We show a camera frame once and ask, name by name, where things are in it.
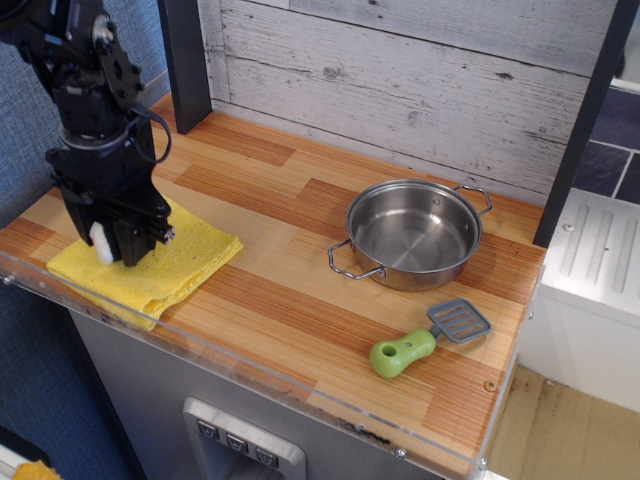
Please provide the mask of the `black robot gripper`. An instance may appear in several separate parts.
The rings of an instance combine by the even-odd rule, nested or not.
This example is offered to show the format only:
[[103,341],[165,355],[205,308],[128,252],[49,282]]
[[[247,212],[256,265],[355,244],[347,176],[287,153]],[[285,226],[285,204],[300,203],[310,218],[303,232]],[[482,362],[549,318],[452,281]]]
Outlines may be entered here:
[[153,185],[154,168],[167,158],[156,156],[154,117],[124,120],[112,134],[74,136],[60,130],[64,145],[45,154],[54,169],[65,207],[78,231],[93,246],[94,222],[112,228],[120,260],[136,266],[156,247],[174,238],[171,208]]

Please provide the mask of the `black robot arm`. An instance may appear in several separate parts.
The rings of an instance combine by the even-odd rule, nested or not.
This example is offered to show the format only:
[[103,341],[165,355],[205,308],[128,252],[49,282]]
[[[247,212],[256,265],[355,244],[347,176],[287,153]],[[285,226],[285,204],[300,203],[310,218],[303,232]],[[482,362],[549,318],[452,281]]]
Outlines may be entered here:
[[152,181],[163,158],[138,101],[141,69],[100,1],[4,1],[1,40],[34,69],[57,107],[62,147],[45,154],[81,239],[106,264],[138,264],[174,236]]

